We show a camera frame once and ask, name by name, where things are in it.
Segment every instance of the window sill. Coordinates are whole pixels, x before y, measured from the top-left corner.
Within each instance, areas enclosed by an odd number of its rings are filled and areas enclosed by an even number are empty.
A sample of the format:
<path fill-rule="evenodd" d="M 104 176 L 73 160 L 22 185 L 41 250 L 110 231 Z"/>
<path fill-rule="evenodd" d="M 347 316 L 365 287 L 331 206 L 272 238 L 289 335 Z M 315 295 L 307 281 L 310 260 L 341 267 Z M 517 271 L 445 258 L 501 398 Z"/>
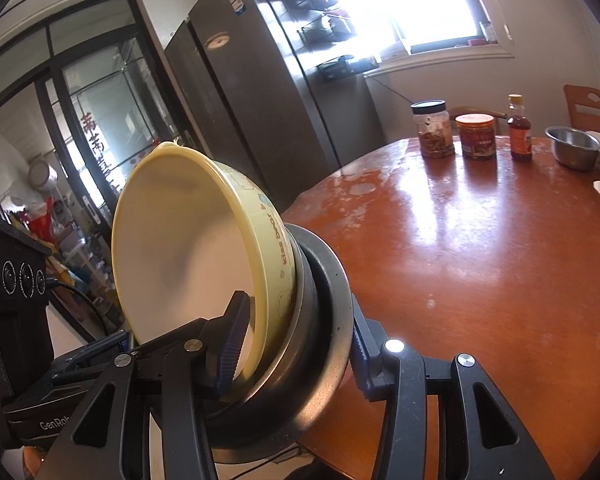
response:
<path fill-rule="evenodd" d="M 411 56 L 383 61 L 380 66 L 369 72 L 365 72 L 365 77 L 375 77 L 390 72 L 398 72 L 409 68 L 419 66 L 436 65 L 439 63 L 448 63 L 452 61 L 466 61 L 471 59 L 507 59 L 513 58 L 513 54 L 505 50 L 499 44 L 479 45 L 479 46 L 456 46 L 454 48 L 444 48 L 442 50 L 433 50 L 432 52 L 423 52 L 412 54 Z"/>

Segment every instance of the plastic bowl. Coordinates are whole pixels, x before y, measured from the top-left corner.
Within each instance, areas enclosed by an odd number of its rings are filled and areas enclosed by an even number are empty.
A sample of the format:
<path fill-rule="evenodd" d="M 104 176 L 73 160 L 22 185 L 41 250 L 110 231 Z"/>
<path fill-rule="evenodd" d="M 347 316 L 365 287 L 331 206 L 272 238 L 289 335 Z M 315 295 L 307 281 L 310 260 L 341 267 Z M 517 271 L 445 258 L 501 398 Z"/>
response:
<path fill-rule="evenodd" d="M 113 222 L 122 309 L 139 342 L 221 316 L 235 290 L 253 298 L 234 389 L 276 354 L 296 269 L 280 216 L 247 177 L 164 142 L 131 174 Z"/>

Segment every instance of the sauce bottle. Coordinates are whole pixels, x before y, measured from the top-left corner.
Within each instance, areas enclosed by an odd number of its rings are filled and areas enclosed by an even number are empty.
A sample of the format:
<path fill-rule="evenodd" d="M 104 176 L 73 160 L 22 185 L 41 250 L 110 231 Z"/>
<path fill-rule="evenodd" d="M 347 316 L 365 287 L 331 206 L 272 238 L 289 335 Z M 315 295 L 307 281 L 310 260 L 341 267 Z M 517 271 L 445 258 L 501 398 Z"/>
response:
<path fill-rule="evenodd" d="M 514 160 L 530 161 L 533 158 L 531 147 L 531 123 L 525 117 L 522 95 L 509 96 L 509 140 L 511 156 Z"/>

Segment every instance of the wooden table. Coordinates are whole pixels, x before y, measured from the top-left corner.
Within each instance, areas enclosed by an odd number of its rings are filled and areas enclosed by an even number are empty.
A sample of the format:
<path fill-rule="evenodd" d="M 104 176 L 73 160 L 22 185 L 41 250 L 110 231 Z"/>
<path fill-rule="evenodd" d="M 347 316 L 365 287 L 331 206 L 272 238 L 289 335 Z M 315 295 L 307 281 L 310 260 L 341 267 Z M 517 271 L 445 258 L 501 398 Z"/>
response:
<path fill-rule="evenodd" d="M 545 139 L 534 140 L 532 163 L 513 162 L 503 138 L 487 162 L 462 158 L 459 143 L 455 157 L 423 160 L 406 139 L 331 175 L 283 219 L 333 248 L 364 313 L 389 336 L 423 355 L 474 355 L 556 478 L 574 480 L 600 450 L 599 179 L 558 165 Z M 383 410 L 349 373 L 302 444 L 367 480 Z"/>

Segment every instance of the cable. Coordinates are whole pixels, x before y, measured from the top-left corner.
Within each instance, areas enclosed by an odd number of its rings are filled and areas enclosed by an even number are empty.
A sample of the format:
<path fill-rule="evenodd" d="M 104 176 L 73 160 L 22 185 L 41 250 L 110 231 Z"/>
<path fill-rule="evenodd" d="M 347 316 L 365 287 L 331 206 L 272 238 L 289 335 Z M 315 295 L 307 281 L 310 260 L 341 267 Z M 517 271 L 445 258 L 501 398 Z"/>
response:
<path fill-rule="evenodd" d="M 384 83 L 381 83 L 378 81 L 378 79 L 375 79 L 373 77 L 370 77 L 369 79 L 371 79 L 371 81 L 375 81 L 376 83 L 378 83 L 379 85 L 384 86 L 387 90 L 390 90 L 391 92 L 393 92 L 396 95 L 399 95 L 401 98 L 403 98 L 405 101 L 407 101 L 409 104 L 413 104 L 413 101 L 411 99 L 407 99 L 404 95 L 402 95 L 400 92 L 395 91 L 393 88 L 391 88 L 390 86 L 385 85 Z"/>
<path fill-rule="evenodd" d="M 252 467 L 252 468 L 250 468 L 250 469 L 247 469 L 247 471 L 243 471 L 243 472 L 241 472 L 239 475 L 236 475 L 236 476 L 233 476 L 233 477 L 229 478 L 229 480 L 237 480 L 237 479 L 238 479 L 238 478 L 240 478 L 241 476 L 244 476 L 244 475 L 246 475 L 246 474 L 250 473 L 251 471 L 255 471 L 255 470 L 256 470 L 257 468 L 259 468 L 259 467 L 262 467 L 262 466 L 264 466 L 264 465 L 266 465 L 266 464 L 268 464 L 268 463 L 270 463 L 270 462 L 273 462 L 275 459 L 277 459 L 277 458 L 279 458 L 279 457 L 283 456 L 284 454 L 286 454 L 286 453 L 288 453 L 289 451 L 292 451 L 292 450 L 294 450 L 294 449 L 296 449 L 296 448 L 295 448 L 295 447 L 292 447 L 292 448 L 290 448 L 290 449 L 289 449 L 289 448 L 287 448 L 287 449 L 285 449 L 285 450 L 282 450 L 281 452 L 279 452 L 279 453 L 276 453 L 274 456 L 272 456 L 271 458 L 269 458 L 269 459 L 265 460 L 265 461 L 264 461 L 264 462 L 262 462 L 261 464 L 258 464 L 257 466 L 254 466 L 254 467 Z"/>
<path fill-rule="evenodd" d="M 102 325 L 102 329 L 104 330 L 104 335 L 109 335 L 109 332 L 107 331 L 107 324 L 105 323 L 104 318 L 98 312 L 98 309 L 93 304 L 93 301 L 91 301 L 89 299 L 89 297 L 83 291 L 79 290 L 78 288 L 75 288 L 72 285 L 69 285 L 68 283 L 61 282 L 60 280 L 56 280 L 55 278 L 47 278 L 46 279 L 46 288 L 48 288 L 49 290 L 51 290 L 52 288 L 56 288 L 58 286 L 62 286 L 64 288 L 66 288 L 67 290 L 70 290 L 72 293 L 80 296 L 86 302 L 86 304 L 89 306 L 89 308 L 91 310 L 93 310 L 93 313 L 98 318 L 98 321 L 100 322 L 100 324 Z"/>

